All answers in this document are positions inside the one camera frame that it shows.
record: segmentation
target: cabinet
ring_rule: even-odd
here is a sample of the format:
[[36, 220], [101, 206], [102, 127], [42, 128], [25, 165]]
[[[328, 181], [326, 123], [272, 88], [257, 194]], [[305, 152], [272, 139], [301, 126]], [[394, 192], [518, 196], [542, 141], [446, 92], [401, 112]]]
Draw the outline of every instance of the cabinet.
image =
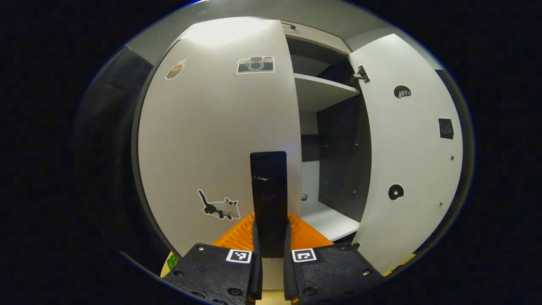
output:
[[[295, 26], [225, 18], [176, 39], [135, 113], [140, 196], [165, 242], [184, 255], [236, 223], [205, 215], [198, 189], [209, 201], [239, 201], [245, 217], [254, 211], [250, 153], [285, 151], [288, 211], [330, 240], [359, 229], [360, 253], [385, 273], [451, 203], [462, 160], [457, 112], [435, 71], [396, 35], [352, 52], [332, 34]], [[295, 73], [311, 61], [325, 69]], [[346, 85], [361, 65], [370, 81]], [[453, 139], [440, 137], [439, 118], [451, 121]], [[404, 190], [394, 200], [393, 185]]]

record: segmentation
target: cabinet door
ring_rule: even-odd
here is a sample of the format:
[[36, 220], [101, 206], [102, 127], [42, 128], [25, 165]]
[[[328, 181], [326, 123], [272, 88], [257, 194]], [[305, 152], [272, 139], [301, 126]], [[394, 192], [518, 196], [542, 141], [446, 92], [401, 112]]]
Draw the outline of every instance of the cabinet door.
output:
[[[441, 79], [397, 35], [359, 48], [349, 60], [355, 71], [363, 65], [370, 79], [360, 80], [360, 86], [371, 129], [371, 180], [354, 242], [385, 274], [407, 259], [446, 214], [461, 173], [461, 126]], [[398, 98], [397, 91], [404, 90], [409, 93]], [[453, 139], [443, 124], [449, 121]], [[396, 198], [401, 189], [404, 195]]]
[[[300, 215], [299, 110], [280, 21], [193, 25], [142, 94], [135, 161], [148, 213], [180, 255], [254, 212], [250, 153], [286, 152], [288, 211]], [[215, 202], [207, 214], [199, 189]]]

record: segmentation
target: shelf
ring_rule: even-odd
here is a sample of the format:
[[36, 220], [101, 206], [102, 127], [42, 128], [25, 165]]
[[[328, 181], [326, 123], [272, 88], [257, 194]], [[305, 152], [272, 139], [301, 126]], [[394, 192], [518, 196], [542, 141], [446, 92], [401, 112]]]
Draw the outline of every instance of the shelf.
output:
[[[344, 40], [342, 40], [339, 36], [335, 36], [328, 32], [308, 27], [303, 24], [293, 23], [290, 21], [283, 22], [282, 29], [284, 30], [284, 35], [287, 38], [310, 42], [312, 44], [343, 54], [344, 56], [347, 56], [352, 52]], [[294, 25], [295, 29], [289, 27], [289, 24]]]
[[359, 94], [359, 90], [338, 82], [294, 73], [299, 111], [318, 112]]
[[359, 228], [359, 222], [317, 200], [301, 202], [301, 219], [331, 241], [354, 233]]

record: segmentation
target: sticker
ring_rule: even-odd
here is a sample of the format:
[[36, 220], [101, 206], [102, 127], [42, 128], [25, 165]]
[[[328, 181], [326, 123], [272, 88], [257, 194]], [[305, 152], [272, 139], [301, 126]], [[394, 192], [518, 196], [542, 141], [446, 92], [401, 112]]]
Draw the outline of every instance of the sticker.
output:
[[401, 185], [392, 185], [388, 190], [388, 196], [391, 200], [396, 200], [399, 197], [405, 196], [405, 191]]
[[454, 139], [454, 126], [451, 123], [451, 118], [438, 118], [438, 128], [440, 130], [441, 139]]
[[248, 264], [252, 258], [252, 251], [234, 250], [231, 249], [228, 253], [227, 261], [232, 263]]
[[241, 219], [241, 214], [239, 213], [239, 208], [237, 204], [239, 203], [238, 200], [230, 200], [228, 197], [224, 198], [224, 201], [216, 201], [216, 202], [207, 202], [207, 198], [205, 197], [205, 194], [203, 194], [202, 190], [198, 190], [199, 197], [201, 198], [203, 202], [203, 212], [207, 215], [212, 215], [219, 219]]
[[174, 65], [166, 74], [166, 80], [172, 80], [177, 77], [177, 75], [179, 75], [179, 73], [183, 70], [185, 61], [186, 59], [180, 60], [176, 65]]
[[404, 97], [411, 97], [412, 91], [407, 86], [399, 85], [393, 89], [393, 94], [396, 98], [402, 99]]
[[239, 59], [237, 74], [275, 73], [275, 58], [272, 56], [250, 56]]
[[292, 256], [294, 258], [294, 262], [296, 263], [316, 260], [316, 255], [314, 254], [314, 250], [312, 249], [293, 250]]

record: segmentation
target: white shelf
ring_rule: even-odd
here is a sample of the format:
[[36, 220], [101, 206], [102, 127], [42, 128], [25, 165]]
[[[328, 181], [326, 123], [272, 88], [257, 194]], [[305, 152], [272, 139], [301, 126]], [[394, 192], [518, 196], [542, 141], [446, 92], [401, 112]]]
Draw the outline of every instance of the white shelf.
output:
[[356, 88], [323, 78], [294, 73], [299, 111], [318, 112], [359, 94]]
[[359, 228], [359, 222], [318, 200], [301, 202], [301, 219], [331, 241], [354, 233]]

